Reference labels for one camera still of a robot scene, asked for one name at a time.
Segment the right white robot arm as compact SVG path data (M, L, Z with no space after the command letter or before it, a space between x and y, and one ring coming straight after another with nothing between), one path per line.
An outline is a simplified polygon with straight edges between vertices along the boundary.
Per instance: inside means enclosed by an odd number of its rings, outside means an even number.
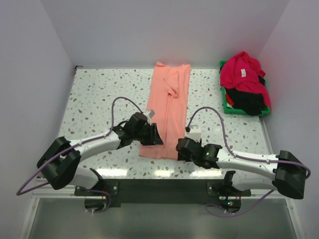
M205 169L225 169L227 172L222 190L232 196L236 192L251 189L278 191L288 198L304 198L305 182L309 170L293 154L250 154L229 152L218 144L201 145L191 138L179 139L176 150L178 159L191 161Z

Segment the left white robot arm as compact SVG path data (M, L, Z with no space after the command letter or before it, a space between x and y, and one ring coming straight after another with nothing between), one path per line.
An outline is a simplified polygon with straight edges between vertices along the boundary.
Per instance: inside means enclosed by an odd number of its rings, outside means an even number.
M118 150L138 141L143 146L163 145L153 110L134 113L124 125L109 132L78 140L57 138L37 163L37 168L52 186L59 190L67 185L86 188L91 195L103 191L102 176L94 169L80 168L79 163L105 151Z

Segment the salmon pink t shirt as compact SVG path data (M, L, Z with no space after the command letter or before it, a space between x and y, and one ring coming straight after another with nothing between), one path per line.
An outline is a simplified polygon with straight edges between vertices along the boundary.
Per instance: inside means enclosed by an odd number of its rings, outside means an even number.
M147 110L153 110L152 122L163 145L141 146L139 156L177 159L176 145L185 135L188 87L191 65L171 67L157 62L154 68Z

